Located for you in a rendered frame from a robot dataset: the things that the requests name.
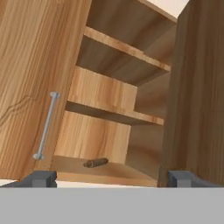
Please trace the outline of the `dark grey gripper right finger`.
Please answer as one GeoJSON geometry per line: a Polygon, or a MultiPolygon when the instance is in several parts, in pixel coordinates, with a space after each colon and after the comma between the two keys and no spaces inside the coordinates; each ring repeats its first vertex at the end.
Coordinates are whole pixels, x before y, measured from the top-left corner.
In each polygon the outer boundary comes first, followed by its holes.
{"type": "Polygon", "coordinates": [[[169,187],[219,187],[209,181],[195,176],[190,171],[169,171],[169,187]]]}

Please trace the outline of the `wooden cabinet with shelves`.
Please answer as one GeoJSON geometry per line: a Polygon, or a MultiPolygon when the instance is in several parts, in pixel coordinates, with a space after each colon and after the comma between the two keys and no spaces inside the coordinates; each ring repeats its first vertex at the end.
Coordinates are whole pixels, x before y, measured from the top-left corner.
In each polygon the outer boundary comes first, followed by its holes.
{"type": "Polygon", "coordinates": [[[51,163],[60,181],[157,185],[176,25],[150,0],[92,0],[51,163]],[[96,158],[108,163],[83,166],[96,158]]]}

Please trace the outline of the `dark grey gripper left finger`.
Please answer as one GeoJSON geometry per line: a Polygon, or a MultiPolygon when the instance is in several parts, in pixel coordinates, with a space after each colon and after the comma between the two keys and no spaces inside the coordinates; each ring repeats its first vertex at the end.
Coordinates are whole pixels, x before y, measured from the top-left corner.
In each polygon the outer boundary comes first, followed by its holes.
{"type": "Polygon", "coordinates": [[[14,181],[9,184],[3,185],[3,187],[57,187],[56,183],[57,172],[56,171],[34,171],[21,181],[14,181]]]}

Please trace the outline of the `open wooden cabinet door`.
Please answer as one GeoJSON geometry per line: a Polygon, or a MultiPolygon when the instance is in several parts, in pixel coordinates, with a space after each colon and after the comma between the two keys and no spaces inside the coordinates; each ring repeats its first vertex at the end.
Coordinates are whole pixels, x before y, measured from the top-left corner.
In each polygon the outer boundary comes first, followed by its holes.
{"type": "Polygon", "coordinates": [[[224,186],[224,0],[189,0],[178,16],[158,186],[169,171],[224,186]]]}

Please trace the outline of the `brown wooden rolling pin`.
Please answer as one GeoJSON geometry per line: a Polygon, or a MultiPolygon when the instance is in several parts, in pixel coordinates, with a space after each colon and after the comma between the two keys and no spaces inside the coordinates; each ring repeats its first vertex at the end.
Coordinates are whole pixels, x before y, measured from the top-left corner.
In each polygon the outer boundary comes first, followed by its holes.
{"type": "Polygon", "coordinates": [[[94,167],[98,167],[98,166],[101,166],[101,165],[105,165],[109,162],[109,160],[105,157],[102,157],[102,158],[96,158],[96,159],[91,159],[91,160],[88,160],[87,162],[85,162],[83,164],[84,167],[87,167],[87,168],[94,168],[94,167]]]}

